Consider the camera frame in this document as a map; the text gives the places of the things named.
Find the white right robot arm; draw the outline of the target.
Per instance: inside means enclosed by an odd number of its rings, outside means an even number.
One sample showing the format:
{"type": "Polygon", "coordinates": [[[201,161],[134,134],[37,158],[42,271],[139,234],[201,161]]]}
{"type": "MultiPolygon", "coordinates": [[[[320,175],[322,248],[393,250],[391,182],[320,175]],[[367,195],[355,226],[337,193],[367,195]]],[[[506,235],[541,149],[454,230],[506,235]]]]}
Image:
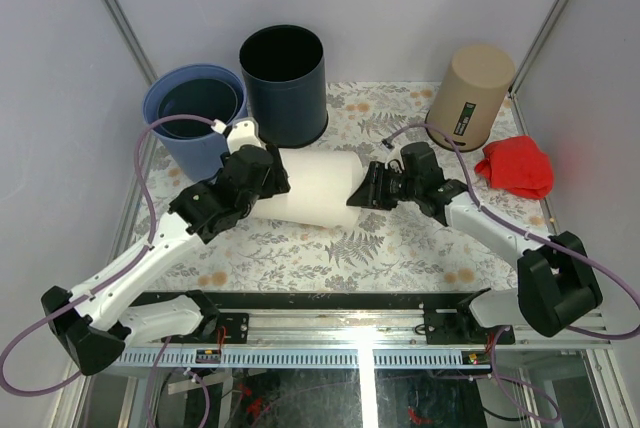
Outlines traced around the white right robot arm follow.
{"type": "Polygon", "coordinates": [[[383,211],[401,202],[413,202],[425,216],[476,239],[516,271],[515,288],[481,290],[459,305],[455,326],[467,342],[482,340],[493,328],[521,324],[551,338],[603,301],[576,235],[532,233],[505,215],[486,214],[465,183],[445,177],[424,142],[404,146],[394,160],[370,163],[347,201],[383,211]]]}

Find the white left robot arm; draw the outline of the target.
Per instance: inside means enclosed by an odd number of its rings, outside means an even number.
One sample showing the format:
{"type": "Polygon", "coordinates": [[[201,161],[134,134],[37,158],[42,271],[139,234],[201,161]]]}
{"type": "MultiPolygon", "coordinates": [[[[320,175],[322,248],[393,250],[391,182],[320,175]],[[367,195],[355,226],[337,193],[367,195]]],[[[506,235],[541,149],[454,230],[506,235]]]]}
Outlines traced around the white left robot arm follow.
{"type": "Polygon", "coordinates": [[[216,339],[219,310],[200,290],[134,302],[188,251],[235,227],[258,200],[289,190],[279,150],[245,145],[226,157],[214,179],[185,188],[171,201],[151,240],[140,240],[71,290],[46,291],[41,304],[49,327],[79,371],[100,373],[138,343],[172,336],[216,339]]]}

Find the dark navy tall bin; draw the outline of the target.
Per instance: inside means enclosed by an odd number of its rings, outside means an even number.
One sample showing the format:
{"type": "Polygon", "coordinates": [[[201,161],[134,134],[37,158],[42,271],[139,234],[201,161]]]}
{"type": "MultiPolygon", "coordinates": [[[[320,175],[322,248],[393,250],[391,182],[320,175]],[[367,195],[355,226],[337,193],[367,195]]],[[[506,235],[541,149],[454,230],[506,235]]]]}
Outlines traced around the dark navy tall bin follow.
{"type": "Polygon", "coordinates": [[[249,36],[239,50],[251,116],[260,137],[283,148],[316,141],[329,122],[324,48],[312,31],[275,25],[249,36]]]}

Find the cream white bin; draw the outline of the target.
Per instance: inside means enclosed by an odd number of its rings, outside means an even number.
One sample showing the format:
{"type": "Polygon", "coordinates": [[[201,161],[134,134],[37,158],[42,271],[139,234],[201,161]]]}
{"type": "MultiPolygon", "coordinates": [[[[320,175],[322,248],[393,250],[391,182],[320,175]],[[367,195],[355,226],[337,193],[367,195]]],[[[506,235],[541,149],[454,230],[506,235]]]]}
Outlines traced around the cream white bin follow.
{"type": "Polygon", "coordinates": [[[257,201],[252,218],[325,228],[355,226],[361,210],[347,200],[365,177],[356,153],[284,149],[281,157],[290,191],[257,201]]]}

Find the tan cylindrical bin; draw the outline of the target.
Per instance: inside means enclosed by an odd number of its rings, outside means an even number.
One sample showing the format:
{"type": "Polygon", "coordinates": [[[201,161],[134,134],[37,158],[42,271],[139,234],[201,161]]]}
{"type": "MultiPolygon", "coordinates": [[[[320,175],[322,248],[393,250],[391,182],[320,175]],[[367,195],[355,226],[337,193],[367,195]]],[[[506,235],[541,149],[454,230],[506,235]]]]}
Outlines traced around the tan cylindrical bin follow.
{"type": "Polygon", "coordinates": [[[427,133],[451,151],[447,137],[462,152],[482,147],[515,75],[510,56],[490,44],[459,48],[425,117],[427,133]]]}

